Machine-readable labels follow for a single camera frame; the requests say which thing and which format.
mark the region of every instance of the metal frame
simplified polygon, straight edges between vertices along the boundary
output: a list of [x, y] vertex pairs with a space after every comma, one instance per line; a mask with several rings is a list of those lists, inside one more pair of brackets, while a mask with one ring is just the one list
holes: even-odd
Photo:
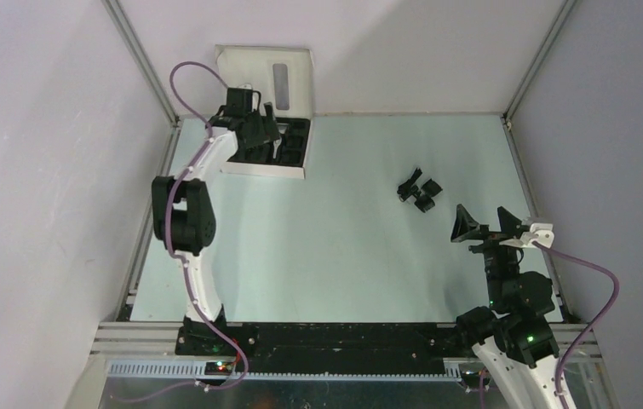
[[[181, 127], [175, 126], [170, 130], [168, 143], [166, 144], [165, 153], [161, 164], [158, 167], [159, 175], [167, 175], [170, 171], [170, 164], [175, 155], [175, 147], [178, 145], [178, 138], [181, 136]], [[116, 302], [112, 317], [116, 319], [123, 311], [123, 306], [132, 305], [135, 301], [135, 292], [138, 283], [141, 280], [141, 271], [146, 262], [146, 254], [152, 237], [152, 215], [151, 215], [151, 195], [148, 195], [146, 213], [143, 215], [143, 225], [135, 240], [133, 250], [133, 259], [130, 261], [128, 272], [123, 277], [123, 288]]]
[[128, 20], [128, 16], [123, 11], [123, 6], [120, 5], [119, 0], [102, 0], [103, 5], [106, 6], [108, 14], [111, 16], [111, 20], [116, 25], [120, 37], [123, 39], [123, 42], [128, 47], [130, 55], [135, 60], [135, 63], [138, 65], [138, 69], [141, 70], [143, 78], [148, 82], [148, 86], [151, 87], [153, 94], [156, 96], [156, 100], [161, 105], [168, 122], [171, 125], [176, 125], [178, 123], [178, 114], [175, 112], [173, 105], [170, 103], [168, 95], [165, 93], [165, 89], [158, 79], [156, 71], [151, 65], [150, 59], [146, 51], [141, 46], [141, 41], [138, 39], [138, 36], [135, 34], [133, 26]]
[[[164, 111], [169, 123], [174, 127], [171, 131], [169, 143], [166, 148], [164, 160], [160, 165], [159, 174], [166, 174], [169, 170], [171, 159], [175, 153], [175, 146], [178, 142], [180, 135], [180, 128], [178, 127], [179, 119], [169, 97], [165, 93], [164, 87], [158, 79], [157, 73], [154, 71], [151, 62], [145, 50], [141, 46], [141, 42], [135, 34], [135, 30], [129, 22], [127, 15], [123, 11], [119, 0], [102, 0], [106, 6], [108, 14], [111, 16], [114, 24], [116, 25], [119, 34], [123, 41], [126, 43], [131, 56], [135, 60], [141, 74], [151, 87], [151, 90], [156, 96], [158, 103]], [[571, 11], [577, 5], [578, 0], [565, 0], [560, 11], [554, 19], [554, 23], [549, 28], [539, 50], [537, 51], [532, 63], [530, 64], [525, 76], [520, 82], [519, 87], [514, 93], [514, 97], [510, 101], [506, 112], [502, 115], [502, 126], [505, 130], [510, 152], [517, 169], [522, 189], [525, 195], [530, 212], [533, 216], [538, 216], [537, 201], [531, 190], [530, 183], [526, 177], [522, 160], [520, 158], [519, 150], [514, 142], [514, 137], [511, 132], [511, 119], [516, 113], [521, 101], [523, 100], [526, 91], [529, 89], [534, 78], [539, 73], [545, 59], [560, 34], [560, 30], [567, 22]], [[125, 275], [123, 293], [121, 294], [118, 302], [115, 316], [118, 316], [119, 311], [124, 305], [132, 305], [135, 300], [135, 290], [141, 276], [141, 270], [145, 262], [145, 254], [147, 252], [151, 235], [151, 220], [150, 220], [150, 205], [144, 216], [144, 223], [139, 232], [139, 237], [135, 245], [135, 255], [132, 263], [129, 266], [129, 271]], [[553, 263], [545, 255], [545, 261], [548, 265], [548, 270], [554, 286], [557, 289], [557, 297], [559, 297], [564, 304], [564, 298], [561, 294], [559, 286], [559, 279]], [[98, 365], [105, 367], [105, 377], [108, 376], [108, 371], [112, 362], [118, 360], [142, 360], [148, 361], [173, 361], [180, 362], [195, 360], [215, 360], [218, 357], [188, 357], [176, 356], [175, 343], [177, 341], [178, 329], [182, 325], [180, 322], [101, 322], [95, 335], [90, 357], [89, 366], [97, 369]], [[451, 327], [453, 324], [439, 324], [439, 327]], [[551, 324], [554, 331], [554, 336], [560, 346], [560, 352], [564, 353], [571, 344], [571, 341], [579, 334], [584, 328], [584, 325], [577, 324]], [[607, 402], [611, 402], [612, 407], [618, 407], [614, 394], [611, 389], [609, 378], [606, 375], [606, 370], [602, 360], [601, 352], [597, 346], [594, 333], [588, 334], [584, 342], [579, 346], [576, 354], [571, 358], [571, 363], [578, 364], [583, 379], [588, 380], [589, 386], [586, 390], [590, 399], [592, 407], [608, 407]], [[445, 364], [451, 368], [480, 368], [479, 360], [468, 357], [450, 357], [445, 358]], [[147, 374], [148, 377], [153, 377], [155, 374]], [[81, 377], [81, 381], [85, 377], [98, 377], [98, 371], [85, 372]], [[273, 378], [284, 380], [308, 380], [309, 377], [297, 376], [294, 374], [253, 374], [251, 378], [257, 376], [258, 378]], [[388, 380], [409, 380], [407, 377], [389, 377]]]
[[[91, 354], [103, 354], [116, 359], [177, 360], [175, 344], [181, 322], [101, 322], [90, 348]], [[437, 324], [438, 328], [452, 328], [454, 324]], [[550, 324], [554, 337], [564, 353], [574, 338], [584, 329], [582, 324]], [[578, 347], [572, 362], [602, 362], [600, 348], [594, 333], [589, 333]], [[445, 363], [462, 364], [479, 362], [476, 358], [450, 357]]]
[[[508, 125], [508, 121], [504, 117], [501, 117], [501, 120], [502, 127], [504, 128], [504, 135], [507, 137], [507, 144], [509, 144], [509, 151], [512, 154], [512, 160], [514, 161], [514, 168], [517, 170], [517, 177], [519, 177], [520, 184], [522, 185], [522, 193], [525, 196], [526, 205], [529, 208], [529, 212], [532, 217], [539, 217], [539, 207], [537, 206], [537, 199], [534, 196], [534, 192], [532, 192], [531, 190], [531, 184], [526, 176], [524, 165], [520, 157], [520, 150], [517, 148], [517, 144], [514, 141], [511, 127]], [[557, 301], [560, 305], [562, 318], [567, 321], [570, 318], [570, 313], [568, 311], [570, 305], [569, 303], [567, 303], [564, 292], [562, 291], [560, 277], [557, 274], [557, 269], [554, 266], [554, 261], [548, 253], [543, 252], [542, 256], [544, 257], [544, 263], [547, 265], [547, 271], [549, 271], [549, 278], [552, 279], [554, 295], [557, 297]]]
[[552, 26], [549, 27], [547, 35], [544, 36], [544, 41], [539, 46], [537, 53], [534, 55], [534, 59], [531, 61], [529, 68], [525, 73], [525, 76], [522, 78], [520, 85], [517, 87], [517, 90], [514, 92], [512, 100], [507, 106], [507, 110], [504, 113], [506, 119], [511, 119], [514, 114], [517, 112], [517, 109], [524, 99], [526, 91], [529, 89], [531, 83], [534, 81], [534, 78], [537, 77], [539, 73], [539, 68], [542, 66], [542, 63], [547, 59], [549, 51], [552, 49], [554, 42], [557, 41], [557, 37], [560, 35], [562, 27], [569, 19], [570, 13], [577, 5], [578, 0], [565, 0], [560, 7], [560, 11], [557, 12], [557, 15], [554, 17], [554, 22]]

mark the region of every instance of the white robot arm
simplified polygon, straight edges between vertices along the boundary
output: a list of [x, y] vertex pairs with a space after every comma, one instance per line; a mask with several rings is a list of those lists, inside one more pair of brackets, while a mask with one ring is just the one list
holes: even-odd
[[[229, 88], [226, 105], [221, 106], [210, 120], [213, 136], [204, 141], [194, 157], [195, 162], [181, 171], [182, 181], [172, 176], [159, 176], [152, 184], [153, 232], [165, 243], [166, 206], [171, 187], [179, 183], [173, 200], [178, 208], [171, 210], [170, 215], [171, 244], [174, 253], [186, 260], [192, 298], [211, 322], [221, 314], [222, 303], [216, 293], [212, 273], [213, 251], [210, 251], [210, 246], [215, 237], [216, 219], [209, 190], [221, 166], [236, 153], [271, 144], [276, 157], [281, 142], [273, 106], [264, 104], [266, 116], [262, 116], [257, 108], [260, 104], [256, 94], [250, 86]], [[188, 300], [187, 318], [204, 322], [192, 305], [193, 301]]]
[[[212, 139], [205, 142], [208, 145], [204, 154], [197, 163], [191, 164], [191, 169], [184, 178], [186, 181], [193, 179], [204, 181], [208, 189], [211, 189], [213, 180], [221, 172], [221, 165], [238, 151], [235, 132], [226, 128], [214, 128], [213, 135]], [[214, 321], [221, 312], [222, 303], [215, 291], [213, 280], [213, 251], [208, 247], [201, 250], [197, 256], [190, 251], [177, 251], [176, 253], [182, 253], [188, 262], [191, 285], [201, 311], [206, 318]], [[181, 262], [178, 261], [178, 263], [179, 267], [182, 267]], [[186, 316], [193, 321], [203, 322], [191, 304], [191, 300], [187, 301]]]
[[[556, 392], [555, 371], [560, 351], [544, 315], [554, 310], [551, 280], [537, 272], [520, 273], [521, 249], [537, 242], [551, 246], [552, 224], [521, 221], [497, 209], [501, 231], [476, 222], [457, 206], [452, 242], [481, 240], [469, 250], [485, 259], [489, 307], [477, 307], [456, 318], [463, 343], [471, 346], [512, 408], [574, 409]], [[567, 384], [560, 379], [561, 390]]]

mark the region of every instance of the triangular black piece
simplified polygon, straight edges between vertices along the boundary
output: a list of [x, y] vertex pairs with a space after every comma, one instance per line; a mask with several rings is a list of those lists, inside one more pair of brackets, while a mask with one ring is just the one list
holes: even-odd
[[509, 213], [509, 210], [503, 207], [497, 207], [497, 216], [499, 217], [499, 228], [502, 233], [515, 234], [522, 225], [522, 221], [517, 216]]
[[489, 233], [489, 226], [479, 224], [463, 205], [456, 205], [456, 220], [451, 230], [451, 242], [459, 243], [464, 240], [483, 240]]

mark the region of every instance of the cable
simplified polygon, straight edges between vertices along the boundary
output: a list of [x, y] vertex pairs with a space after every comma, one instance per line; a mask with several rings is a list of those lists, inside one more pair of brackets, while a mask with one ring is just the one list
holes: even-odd
[[168, 195], [168, 202], [166, 203], [165, 207], [165, 217], [164, 217], [164, 223], [165, 223], [165, 235], [164, 235], [164, 242], [166, 245], [166, 248], [168, 249], [168, 254], [174, 258], [175, 260], [179, 260], [181, 262], [181, 266], [183, 267], [183, 279], [186, 283], [186, 293], [188, 295], [188, 298], [191, 299], [191, 304], [193, 305], [193, 309], [196, 311], [198, 316], [201, 317], [201, 320], [203, 320], [204, 324], [206, 324], [218, 337], [220, 337], [222, 340], [227, 342], [229, 345], [231, 345], [234, 349], [236, 349], [236, 352], [238, 355], [240, 355], [241, 360], [244, 362], [244, 371], [241, 373], [241, 375], [233, 379], [232, 381], [226, 381], [221, 385], [215, 386], [215, 385], [208, 385], [207, 383], [202, 383], [201, 381], [195, 380], [195, 381], [182, 381], [178, 383], [174, 383], [164, 389], [161, 389], [157, 392], [154, 392], [150, 395], [143, 396], [141, 398], [134, 398], [134, 399], [122, 399], [122, 398], [113, 398], [119, 402], [123, 403], [137, 403], [137, 402], [142, 402], [145, 400], [150, 400], [153, 399], [157, 396], [160, 396], [172, 389], [176, 389], [182, 386], [188, 386], [188, 385], [196, 385], [196, 386], [203, 386], [206, 391], [208, 390], [222, 390], [222, 389], [229, 389], [232, 388], [241, 381], [244, 380], [244, 378], [249, 374], [249, 359], [244, 353], [244, 351], [239, 347], [231, 338], [229, 338], [226, 334], [221, 332], [218, 328], [213, 325], [212, 322], [208, 319], [208, 317], [205, 316], [203, 311], [201, 311], [201, 308], [198, 306], [198, 298], [196, 297], [195, 294], [193, 294], [193, 288], [191, 285], [191, 275], [190, 272], [188, 271], [188, 260], [183, 256], [183, 255], [177, 255], [175, 254], [175, 251], [173, 250], [173, 242], [171, 240], [171, 234], [170, 234], [170, 219], [171, 219], [171, 213], [173, 211], [173, 199], [175, 198], [175, 193], [178, 191], [178, 187], [181, 185], [181, 182], [183, 179], [188, 175], [190, 172], [190, 167], [195, 165], [208, 151], [208, 148], [210, 147], [210, 140], [213, 138], [213, 127], [209, 124], [209, 121], [201, 115], [198, 111], [194, 110], [191, 108], [184, 100], [181, 98], [181, 96], [178, 94], [178, 90], [175, 88], [175, 73], [178, 72], [178, 70], [184, 66], [198, 66], [206, 71], [210, 72], [213, 74], [214, 77], [216, 77], [221, 84], [225, 88], [228, 88], [228, 85], [226, 84], [225, 81], [221, 78], [220, 75], [218, 75], [217, 72], [215, 72], [212, 68], [209, 66], [206, 66], [205, 64], [202, 64], [200, 62], [196, 61], [184, 61], [182, 63], [179, 63], [178, 65], [174, 66], [173, 69], [170, 71], [170, 76], [169, 76], [169, 82], [170, 82], [170, 89], [173, 91], [173, 95], [175, 95], [175, 98], [180, 102], [181, 105], [183, 105], [189, 112], [191, 112], [194, 116], [196, 116], [198, 119], [203, 121], [203, 123], [206, 126], [206, 129], [208, 131], [208, 139], [204, 141], [204, 144], [199, 148], [199, 150], [196, 152], [196, 154], [193, 155], [193, 158], [191, 159], [191, 162], [188, 164], [188, 166], [184, 167], [181, 173], [175, 178], [175, 182], [173, 183], [173, 186], [170, 188], [170, 192]]
[[519, 266], [522, 263], [522, 260], [524, 260], [524, 250], [522, 249], [517, 249], [520, 253], [520, 260], [517, 262], [517, 266]]
[[486, 373], [486, 368], [482, 369], [479, 373], [479, 407], [485, 409], [486, 405], [484, 403], [484, 374]]
[[160, 395], [162, 395], [162, 394], [164, 394], [164, 393], [166, 393], [166, 392], [168, 392], [168, 391], [170, 391], [172, 389], [180, 388], [182, 386], [195, 385], [196, 382], [197, 381], [182, 381], [182, 382], [173, 383], [173, 384], [171, 384], [169, 386], [166, 386], [163, 389], [160, 389], [160, 390], [157, 390], [156, 392], [153, 392], [150, 395], [142, 396], [140, 398], [117, 398], [117, 397], [111, 395], [111, 399], [116, 400], [116, 401], [118, 401], [120, 403], [127, 403], [127, 404], [140, 403], [140, 402], [143, 402], [143, 401], [146, 401], [146, 400], [151, 400], [151, 399], [155, 398], [156, 396], [160, 396]]
[[562, 359], [559, 360], [559, 362], [557, 362], [557, 367], [556, 367], [556, 369], [554, 371], [554, 386], [556, 388], [556, 394], [559, 396], [560, 401], [562, 402], [562, 406], [565, 409], [569, 409], [569, 405], [567, 405], [567, 401], [566, 401], [565, 396], [564, 396], [565, 391], [562, 390], [562, 376], [564, 374], [565, 364], [570, 359], [570, 357], [572, 355], [572, 352], [577, 347], [577, 345], [579, 345], [579, 343], [582, 341], [584, 336], [587, 335], [588, 332], [592, 331], [592, 328], [597, 324], [597, 321], [601, 320], [601, 318], [604, 317], [607, 314], [607, 312], [612, 307], [612, 304], [614, 304], [615, 301], [617, 300], [617, 297], [619, 297], [619, 279], [617, 278], [617, 276], [612, 271], [610, 271], [610, 270], [608, 270], [608, 269], [606, 269], [604, 267], [598, 266], [597, 264], [582, 260], [581, 258], [576, 258], [574, 256], [570, 256], [570, 255], [568, 255], [566, 253], [563, 253], [561, 251], [552, 250], [552, 249], [550, 249], [548, 247], [540, 245], [536, 241], [533, 242], [533, 244], [539, 250], [546, 251], [547, 253], [549, 253], [552, 256], [557, 256], [559, 258], [563, 258], [563, 259], [568, 260], [570, 262], [575, 262], [575, 263], [577, 263], [577, 264], [579, 264], [581, 266], [584, 266], [584, 267], [587, 267], [587, 268], [592, 268], [593, 270], [597, 270], [600, 273], [603, 273], [604, 275], [609, 277], [612, 280], [612, 283], [614, 284], [614, 289], [612, 290], [612, 294], [610, 296], [610, 299], [607, 300], [607, 303], [605, 304], [605, 306], [599, 311], [599, 313], [597, 313], [597, 315], [595, 315], [595, 317], [591, 321], [589, 321], [589, 323], [587, 324], [586, 327], [584, 327], [582, 332], [580, 332], [579, 335], [577, 335], [577, 337], [574, 338], [574, 341], [572, 341], [569, 349], [567, 349], [567, 352], [565, 352], [565, 354], [562, 355]]

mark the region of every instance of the floor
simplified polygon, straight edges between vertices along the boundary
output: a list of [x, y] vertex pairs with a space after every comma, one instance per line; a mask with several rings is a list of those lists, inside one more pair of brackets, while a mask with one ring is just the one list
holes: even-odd
[[[172, 171], [204, 137], [187, 119]], [[481, 255], [450, 242], [456, 205], [498, 228], [497, 206], [527, 217], [494, 115], [337, 116], [313, 121], [305, 180], [220, 175], [215, 284], [228, 320], [453, 322], [488, 303]], [[421, 213], [396, 187], [415, 167], [444, 191]], [[527, 251], [522, 271], [547, 275]], [[132, 320], [180, 321], [181, 272], [153, 239]], [[547, 315], [561, 321], [557, 309]]]

